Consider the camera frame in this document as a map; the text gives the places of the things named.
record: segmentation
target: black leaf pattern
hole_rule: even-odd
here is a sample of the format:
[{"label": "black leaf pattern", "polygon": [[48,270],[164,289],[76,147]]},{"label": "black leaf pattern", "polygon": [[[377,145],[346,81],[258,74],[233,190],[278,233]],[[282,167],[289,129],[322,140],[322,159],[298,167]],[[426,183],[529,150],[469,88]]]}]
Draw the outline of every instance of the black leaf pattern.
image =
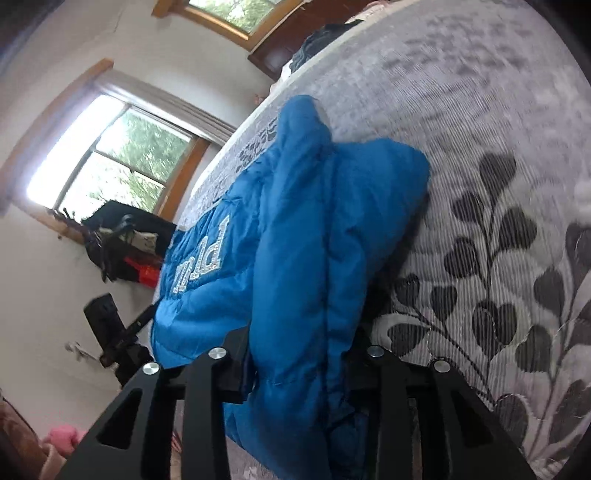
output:
[{"label": "black leaf pattern", "polygon": [[443,259],[443,267],[454,278],[466,278],[480,269],[476,245],[470,238],[456,238],[453,250]]},{"label": "black leaf pattern", "polygon": [[489,360],[503,348],[495,335],[495,312],[496,306],[492,302],[483,301],[476,306],[472,314],[472,332],[476,337],[476,343]]},{"label": "black leaf pattern", "polygon": [[573,276],[573,291],[575,293],[589,270],[591,270],[590,244],[591,228],[584,228],[578,223],[571,223],[566,229],[564,247],[569,257],[570,271]]},{"label": "black leaf pattern", "polygon": [[564,282],[554,267],[548,267],[534,282],[534,297],[545,309],[558,318],[564,309]]},{"label": "black leaf pattern", "polygon": [[462,222],[482,224],[484,204],[480,195],[474,192],[466,192],[452,205],[452,212]]},{"label": "black leaf pattern", "polygon": [[511,207],[503,215],[499,228],[499,250],[528,249],[538,233],[535,222],[521,207]]},{"label": "black leaf pattern", "polygon": [[433,287],[431,290],[431,308],[437,319],[445,323],[456,307],[457,290],[455,287]]},{"label": "black leaf pattern", "polygon": [[591,300],[583,307],[578,319],[571,320],[571,322],[575,323],[567,350],[570,350],[577,344],[591,345]]},{"label": "black leaf pattern", "polygon": [[591,410],[591,387],[585,387],[582,380],[570,384],[552,418],[548,441],[564,440],[581,423]]},{"label": "black leaf pattern", "polygon": [[495,414],[515,444],[522,448],[527,432],[527,409],[517,395],[503,395],[495,403]]},{"label": "black leaf pattern", "polygon": [[548,372],[550,370],[552,340],[541,325],[530,328],[525,342],[515,350],[515,362],[525,372]]},{"label": "black leaf pattern", "polygon": [[392,340],[392,353],[404,356],[411,352],[429,331],[428,328],[413,323],[398,323],[388,329],[388,336]]},{"label": "black leaf pattern", "polygon": [[575,435],[566,447],[557,450],[551,456],[551,458],[548,458],[546,460],[546,465],[548,465],[550,462],[560,462],[562,460],[568,460],[570,456],[573,454],[575,448],[577,448],[577,445],[581,441],[582,437],[582,435]]},{"label": "black leaf pattern", "polygon": [[401,277],[394,282],[396,298],[405,307],[413,307],[417,301],[421,283],[418,277],[411,273],[408,277]]},{"label": "black leaf pattern", "polygon": [[479,171],[491,203],[495,205],[501,192],[515,177],[517,164],[510,155],[485,153],[480,159]]},{"label": "black leaf pattern", "polygon": [[586,320],[587,322],[591,323],[591,300],[589,300],[587,302],[587,305],[583,307],[583,309],[579,313],[579,318],[581,320]]},{"label": "black leaf pattern", "polygon": [[507,346],[517,333],[517,311],[512,303],[505,303],[499,307],[495,318],[495,333],[497,340]]}]

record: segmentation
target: wooden cabinet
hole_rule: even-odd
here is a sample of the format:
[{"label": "wooden cabinet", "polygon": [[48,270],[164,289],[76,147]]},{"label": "wooden cabinet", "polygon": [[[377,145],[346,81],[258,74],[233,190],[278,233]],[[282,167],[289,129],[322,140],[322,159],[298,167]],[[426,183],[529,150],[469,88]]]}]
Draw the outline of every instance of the wooden cabinet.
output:
[{"label": "wooden cabinet", "polygon": [[304,40],[330,23],[344,23],[370,0],[313,0],[300,5],[248,57],[265,74],[278,80],[281,69]]}]

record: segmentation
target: bedspread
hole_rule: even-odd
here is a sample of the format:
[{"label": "bedspread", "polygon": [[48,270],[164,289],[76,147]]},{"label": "bedspread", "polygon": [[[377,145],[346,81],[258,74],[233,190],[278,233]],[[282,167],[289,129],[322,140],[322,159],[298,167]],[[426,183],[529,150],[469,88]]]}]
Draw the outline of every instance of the bedspread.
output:
[{"label": "bedspread", "polygon": [[395,4],[253,113],[181,223],[273,142],[302,93],[334,141],[389,137],[431,161],[423,214],[378,278],[391,302],[373,340],[453,362],[552,478],[591,420],[591,87],[569,50],[523,0]]}]

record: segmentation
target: wall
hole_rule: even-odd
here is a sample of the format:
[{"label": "wall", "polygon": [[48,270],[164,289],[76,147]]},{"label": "wall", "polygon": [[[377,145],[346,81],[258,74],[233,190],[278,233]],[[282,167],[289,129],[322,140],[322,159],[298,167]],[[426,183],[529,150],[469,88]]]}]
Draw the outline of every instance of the wall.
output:
[{"label": "wall", "polygon": [[181,215],[183,214],[183,210],[193,194],[193,188],[195,187],[195,184],[197,183],[199,176],[204,172],[205,168],[212,162],[212,160],[215,158],[215,156],[220,150],[220,146],[216,144],[211,144],[203,154],[203,158],[201,159],[201,162],[199,162],[199,165],[197,165],[195,173],[193,174],[193,178],[191,179],[191,182],[189,183],[189,186],[187,187],[187,190],[185,191],[183,198],[181,199],[181,203],[178,206],[177,213],[174,216],[173,220],[174,223],[178,224]]},{"label": "wall", "polygon": [[[180,17],[150,16],[154,0],[66,0],[0,78],[0,164],[39,113],[104,57],[238,126],[270,84],[225,38]],[[0,219],[0,388],[39,434],[86,429],[116,394],[114,376],[65,351],[98,345],[82,313],[110,291],[124,321],[151,301],[141,286],[103,284],[84,249],[15,207]]]}]

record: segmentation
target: blue down jacket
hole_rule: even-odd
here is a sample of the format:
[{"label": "blue down jacket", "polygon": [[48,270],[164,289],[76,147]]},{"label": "blue down jacket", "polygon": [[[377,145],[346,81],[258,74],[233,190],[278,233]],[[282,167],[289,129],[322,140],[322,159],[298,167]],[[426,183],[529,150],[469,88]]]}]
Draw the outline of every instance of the blue down jacket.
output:
[{"label": "blue down jacket", "polygon": [[273,145],[173,237],[155,357],[187,364],[251,322],[257,382],[244,405],[225,405],[226,434],[282,480],[361,475],[365,424],[345,401],[342,355],[428,175],[406,145],[333,143],[314,100],[297,96]]}]

